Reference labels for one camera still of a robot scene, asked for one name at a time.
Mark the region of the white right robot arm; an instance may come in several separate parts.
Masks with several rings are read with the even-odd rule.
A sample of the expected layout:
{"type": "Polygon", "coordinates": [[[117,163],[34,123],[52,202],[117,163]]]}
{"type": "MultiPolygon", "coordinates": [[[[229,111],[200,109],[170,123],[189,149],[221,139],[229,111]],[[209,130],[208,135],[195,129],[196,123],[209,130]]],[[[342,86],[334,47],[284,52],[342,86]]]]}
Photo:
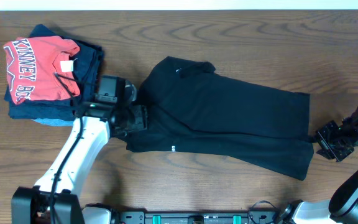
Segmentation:
{"type": "MultiPolygon", "coordinates": [[[[339,126],[330,121],[315,132],[318,154],[343,161],[358,147],[358,105],[339,126]]],[[[320,202],[295,201],[276,217],[274,223],[358,223],[358,170],[333,194],[320,202]]]]}

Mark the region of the black t-shirt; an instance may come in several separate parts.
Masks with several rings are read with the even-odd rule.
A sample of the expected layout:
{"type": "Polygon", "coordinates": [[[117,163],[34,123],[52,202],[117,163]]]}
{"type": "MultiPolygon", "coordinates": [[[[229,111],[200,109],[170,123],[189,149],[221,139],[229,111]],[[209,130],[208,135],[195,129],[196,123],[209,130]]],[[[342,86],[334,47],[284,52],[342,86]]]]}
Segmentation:
{"type": "Polygon", "coordinates": [[[125,137],[132,152],[229,156],[294,179],[314,154],[310,96],[218,75],[209,62],[167,57],[141,84],[148,127],[125,137]]]}

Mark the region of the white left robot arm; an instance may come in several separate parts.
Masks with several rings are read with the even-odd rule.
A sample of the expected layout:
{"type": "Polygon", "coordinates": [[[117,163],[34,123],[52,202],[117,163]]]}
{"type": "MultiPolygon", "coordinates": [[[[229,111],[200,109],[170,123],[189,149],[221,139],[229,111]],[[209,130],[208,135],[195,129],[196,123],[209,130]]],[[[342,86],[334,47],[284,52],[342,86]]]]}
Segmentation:
{"type": "Polygon", "coordinates": [[[19,187],[11,200],[13,223],[119,223],[120,214],[107,205],[81,207],[79,195],[102,148],[147,128],[142,105],[84,103],[71,133],[45,174],[33,187],[19,187]]]}

